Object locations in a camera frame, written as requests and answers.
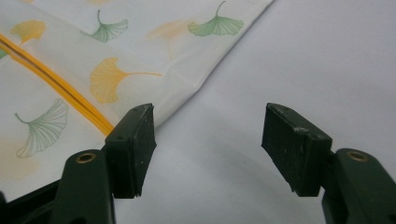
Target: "orange zipper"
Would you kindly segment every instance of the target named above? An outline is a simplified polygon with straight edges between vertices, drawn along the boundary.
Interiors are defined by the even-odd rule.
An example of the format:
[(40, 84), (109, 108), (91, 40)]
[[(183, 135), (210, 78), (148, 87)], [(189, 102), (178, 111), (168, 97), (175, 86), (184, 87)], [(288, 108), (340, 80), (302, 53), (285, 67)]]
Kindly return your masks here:
[(12, 59), (41, 77), (53, 89), (62, 95), (62, 97), (70, 105), (72, 105), (79, 113), (81, 113), (82, 116), (87, 118), (93, 125), (95, 125), (104, 135), (110, 134), (110, 132), (113, 130), (114, 127), (105, 118), (105, 116), (69, 83), (56, 75), (42, 62), (13, 44), (2, 35), (0, 35), (0, 49), (4, 50)]

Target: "white surface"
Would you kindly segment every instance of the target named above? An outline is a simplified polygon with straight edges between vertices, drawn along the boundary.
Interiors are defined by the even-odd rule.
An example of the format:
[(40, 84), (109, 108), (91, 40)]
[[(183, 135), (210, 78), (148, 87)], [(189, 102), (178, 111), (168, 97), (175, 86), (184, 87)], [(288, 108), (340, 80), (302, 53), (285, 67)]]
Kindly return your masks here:
[(265, 105), (289, 106), (396, 179), (396, 2), (278, 0), (157, 129), (141, 198), (118, 223), (324, 223), (260, 147)]

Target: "fabric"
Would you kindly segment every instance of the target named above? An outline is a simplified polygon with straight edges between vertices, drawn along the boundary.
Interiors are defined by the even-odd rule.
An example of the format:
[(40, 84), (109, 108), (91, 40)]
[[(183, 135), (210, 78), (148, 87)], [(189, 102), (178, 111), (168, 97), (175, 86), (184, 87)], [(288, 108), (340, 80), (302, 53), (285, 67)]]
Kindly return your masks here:
[(58, 179), (71, 154), (100, 148), (134, 106), (153, 103), (160, 125), (271, 2), (1, 2), (7, 200)]

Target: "leaf pattern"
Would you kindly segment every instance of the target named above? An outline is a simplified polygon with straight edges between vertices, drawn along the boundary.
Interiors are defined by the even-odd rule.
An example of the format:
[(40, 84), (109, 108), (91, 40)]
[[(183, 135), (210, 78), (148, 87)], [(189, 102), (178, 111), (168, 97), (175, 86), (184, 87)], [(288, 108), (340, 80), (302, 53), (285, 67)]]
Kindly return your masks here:
[(2, 59), (4, 56), (6, 56), (7, 53), (5, 50), (0, 49), (0, 59)]
[(244, 26), (243, 21), (219, 16), (219, 9), (225, 3), (223, 1), (216, 11), (216, 16), (203, 24), (192, 22), (189, 24), (189, 31), (198, 36), (207, 35), (237, 35)]
[(147, 38), (161, 37), (166, 40), (168, 56), (170, 60), (173, 60), (174, 53), (172, 51), (172, 42), (175, 38), (188, 32), (186, 26), (191, 21), (170, 21), (157, 27), (148, 33)]
[(120, 82), (129, 75), (161, 75), (147, 72), (125, 73), (117, 67), (117, 60), (118, 58), (104, 59), (91, 72), (90, 91), (101, 104), (113, 103), (119, 99), (117, 95), (117, 87)]
[(12, 35), (19, 35), (21, 44), (30, 39), (39, 39), (46, 30), (46, 24), (43, 21), (24, 21), (15, 25), (12, 30)]
[(30, 157), (55, 144), (66, 126), (67, 111), (68, 105), (62, 99), (57, 99), (46, 113), (30, 122), (22, 120), (15, 113), (20, 122), (29, 126), (29, 136), (24, 146), (18, 150), (17, 156)]
[(104, 24), (100, 21), (100, 10), (98, 10), (97, 19), (99, 21), (99, 28), (91, 37), (106, 43), (107, 41), (114, 39), (121, 35), (128, 28), (128, 21), (123, 20), (117, 23)]

